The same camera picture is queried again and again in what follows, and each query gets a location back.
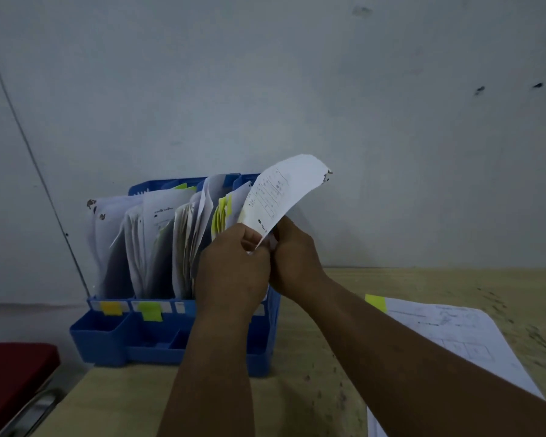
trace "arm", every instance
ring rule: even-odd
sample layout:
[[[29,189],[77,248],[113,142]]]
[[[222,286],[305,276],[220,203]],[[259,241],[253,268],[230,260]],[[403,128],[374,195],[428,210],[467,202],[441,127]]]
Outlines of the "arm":
[[[546,402],[447,351],[329,279],[311,237],[277,228],[273,287],[317,323],[389,437],[546,435]]]
[[[269,280],[268,246],[237,224],[207,247],[196,279],[196,321],[158,437],[255,434],[246,354],[248,324]]]

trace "right hand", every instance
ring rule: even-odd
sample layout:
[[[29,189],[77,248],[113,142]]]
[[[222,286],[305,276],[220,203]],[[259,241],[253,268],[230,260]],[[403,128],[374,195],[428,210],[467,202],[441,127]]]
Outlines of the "right hand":
[[[326,278],[313,239],[287,216],[273,229],[277,246],[272,253],[271,285],[293,301],[315,291]]]

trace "blue file organizer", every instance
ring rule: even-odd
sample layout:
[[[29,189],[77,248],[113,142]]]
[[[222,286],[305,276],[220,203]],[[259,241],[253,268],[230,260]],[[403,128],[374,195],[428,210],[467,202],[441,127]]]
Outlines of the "blue file organizer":
[[[225,186],[237,189],[258,174],[227,175]],[[202,190],[206,178],[147,181],[129,189],[130,195],[170,189],[187,183]],[[190,330],[196,317],[196,301],[153,300],[162,311],[161,322],[146,321],[138,311],[140,299],[108,300],[119,303],[122,315],[105,315],[95,297],[88,299],[90,310],[75,322],[70,333],[83,361],[105,367],[121,367],[128,362],[179,365],[184,358]],[[252,317],[247,336],[247,368],[252,377],[263,377],[269,366],[277,333],[281,295],[272,287]]]

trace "desk surface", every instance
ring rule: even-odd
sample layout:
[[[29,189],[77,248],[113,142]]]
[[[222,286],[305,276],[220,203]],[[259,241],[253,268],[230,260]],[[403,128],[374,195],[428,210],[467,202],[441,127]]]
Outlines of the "desk surface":
[[[480,308],[546,397],[546,270],[328,269],[365,293]],[[177,368],[95,368],[36,437],[153,437]],[[282,298],[271,375],[252,379],[258,436],[365,436],[366,407],[320,330]]]

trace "table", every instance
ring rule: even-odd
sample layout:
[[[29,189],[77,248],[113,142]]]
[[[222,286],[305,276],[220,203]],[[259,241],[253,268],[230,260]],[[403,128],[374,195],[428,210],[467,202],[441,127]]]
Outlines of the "table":
[[[546,397],[546,270],[327,269],[349,290],[480,308]],[[153,437],[176,367],[94,368],[36,437]],[[365,436],[366,407],[313,321],[282,298],[269,377],[252,379],[258,436]]]

